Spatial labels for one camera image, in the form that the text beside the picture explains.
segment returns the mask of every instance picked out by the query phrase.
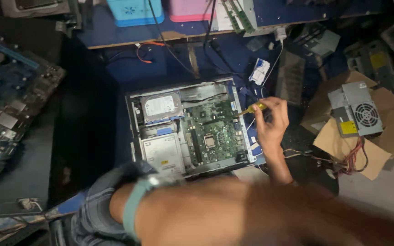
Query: cpu socket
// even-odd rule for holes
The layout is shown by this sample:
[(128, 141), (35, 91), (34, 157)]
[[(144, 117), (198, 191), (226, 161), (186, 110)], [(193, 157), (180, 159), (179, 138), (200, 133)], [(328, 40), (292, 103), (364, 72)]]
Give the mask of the cpu socket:
[(213, 148), (213, 147), (215, 147), (214, 135), (208, 134), (208, 135), (204, 136), (204, 141), (205, 141), (206, 148)]

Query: circuit board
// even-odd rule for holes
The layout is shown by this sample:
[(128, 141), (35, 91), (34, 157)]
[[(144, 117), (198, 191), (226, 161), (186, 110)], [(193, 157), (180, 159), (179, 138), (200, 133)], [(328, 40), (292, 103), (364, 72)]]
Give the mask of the circuit board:
[(0, 36), (0, 172), (64, 75)]
[(230, 159), (245, 150), (229, 100), (184, 109), (182, 126), (194, 166)]

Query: plaid shorts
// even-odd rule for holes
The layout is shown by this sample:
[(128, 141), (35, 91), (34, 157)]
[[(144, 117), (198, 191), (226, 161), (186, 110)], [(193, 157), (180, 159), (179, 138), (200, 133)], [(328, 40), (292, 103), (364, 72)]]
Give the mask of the plaid shorts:
[(134, 240), (109, 212), (113, 193), (125, 183), (136, 182), (141, 176), (156, 173), (146, 162), (117, 167), (92, 185), (80, 209), (71, 220), (71, 236), (82, 246), (130, 246)]

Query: cardboard box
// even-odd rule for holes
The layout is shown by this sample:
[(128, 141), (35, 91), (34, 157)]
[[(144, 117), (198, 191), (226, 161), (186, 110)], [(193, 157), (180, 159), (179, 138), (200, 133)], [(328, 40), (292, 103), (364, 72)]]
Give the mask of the cardboard box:
[[(331, 117), (331, 103), (327, 93), (337, 89), (345, 83), (364, 81), (371, 89), (370, 95), (376, 104), (378, 113), (383, 122), (384, 131), (380, 136), (365, 141), (365, 151), (369, 158), (369, 165), (361, 172), (369, 179), (375, 179), (386, 161), (394, 156), (394, 94), (385, 88), (372, 89), (376, 84), (368, 77), (356, 71), (348, 71), (335, 78), (323, 82), (318, 88), (314, 98), (309, 103), (301, 125), (317, 134), (314, 145), (329, 153), (338, 160), (343, 160), (353, 149), (357, 137), (340, 137), (337, 123)], [(355, 163), (361, 169), (366, 162), (364, 154), (359, 151)]]

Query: screwdriver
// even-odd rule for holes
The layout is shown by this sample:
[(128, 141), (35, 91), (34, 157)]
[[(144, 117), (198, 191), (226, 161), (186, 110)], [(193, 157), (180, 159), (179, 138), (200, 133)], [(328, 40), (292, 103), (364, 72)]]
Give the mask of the screwdriver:
[(267, 108), (267, 105), (257, 102), (257, 103), (250, 105), (246, 110), (239, 113), (236, 117), (243, 115), (243, 114), (247, 114), (247, 113), (254, 113), (255, 110), (253, 109), (253, 105), (257, 105), (261, 110), (264, 110)]

